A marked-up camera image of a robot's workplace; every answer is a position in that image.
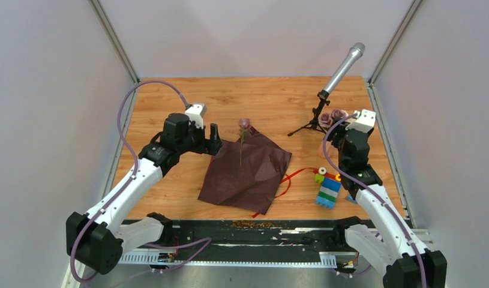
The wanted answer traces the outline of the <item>mauve rose with stem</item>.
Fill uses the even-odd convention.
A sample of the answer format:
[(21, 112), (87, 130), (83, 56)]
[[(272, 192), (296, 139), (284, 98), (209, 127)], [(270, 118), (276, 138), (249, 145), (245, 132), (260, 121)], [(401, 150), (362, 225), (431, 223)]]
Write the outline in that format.
[(343, 119), (345, 117), (348, 117), (348, 112), (342, 109), (334, 109), (330, 116), (334, 122), (339, 121), (340, 119)]

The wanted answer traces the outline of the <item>mauve rose stem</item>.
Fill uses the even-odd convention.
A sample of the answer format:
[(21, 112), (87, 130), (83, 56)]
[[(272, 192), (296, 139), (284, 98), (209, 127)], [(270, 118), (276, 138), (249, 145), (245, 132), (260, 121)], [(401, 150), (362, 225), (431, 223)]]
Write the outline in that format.
[(245, 135), (250, 127), (250, 119), (249, 118), (241, 118), (238, 122), (239, 124), (239, 165), (242, 166), (242, 153), (243, 153), (243, 144), (245, 142)]
[(325, 130), (328, 130), (332, 126), (333, 121), (330, 113), (323, 113), (319, 116), (319, 125)]

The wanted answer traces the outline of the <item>maroon flower bouquet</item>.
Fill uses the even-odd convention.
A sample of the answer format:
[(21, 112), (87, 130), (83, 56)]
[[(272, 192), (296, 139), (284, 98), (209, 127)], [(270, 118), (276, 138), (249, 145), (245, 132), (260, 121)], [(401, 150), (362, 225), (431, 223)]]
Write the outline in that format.
[(292, 153), (254, 127), (211, 157), (198, 196), (200, 201), (266, 214), (285, 176)]

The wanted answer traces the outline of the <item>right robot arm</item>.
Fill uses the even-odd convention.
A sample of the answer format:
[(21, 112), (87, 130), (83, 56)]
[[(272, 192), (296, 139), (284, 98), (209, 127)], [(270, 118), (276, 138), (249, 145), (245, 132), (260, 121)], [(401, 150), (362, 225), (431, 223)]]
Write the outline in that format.
[(384, 287), (445, 287), (446, 257), (418, 238), (390, 201), (382, 180), (368, 162), (372, 130), (372, 125), (340, 121), (326, 133), (325, 140), (338, 151), (338, 162), (330, 165), (378, 231), (376, 235), (371, 233), (358, 217), (344, 218), (332, 234), (333, 244), (343, 251), (352, 247), (363, 255), (382, 276)]

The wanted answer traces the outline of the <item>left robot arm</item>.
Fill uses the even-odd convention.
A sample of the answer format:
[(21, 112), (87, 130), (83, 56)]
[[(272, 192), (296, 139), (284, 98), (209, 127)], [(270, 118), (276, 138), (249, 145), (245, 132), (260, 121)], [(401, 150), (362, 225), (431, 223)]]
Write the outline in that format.
[(142, 196), (179, 163), (182, 154), (216, 155), (223, 143), (217, 124), (205, 137), (203, 118), (171, 113), (163, 130), (134, 156), (134, 164), (113, 190), (84, 214), (73, 212), (66, 220), (67, 254), (96, 273), (108, 274), (120, 258), (148, 243), (166, 248), (173, 242), (172, 221), (152, 212), (142, 220), (122, 222)]

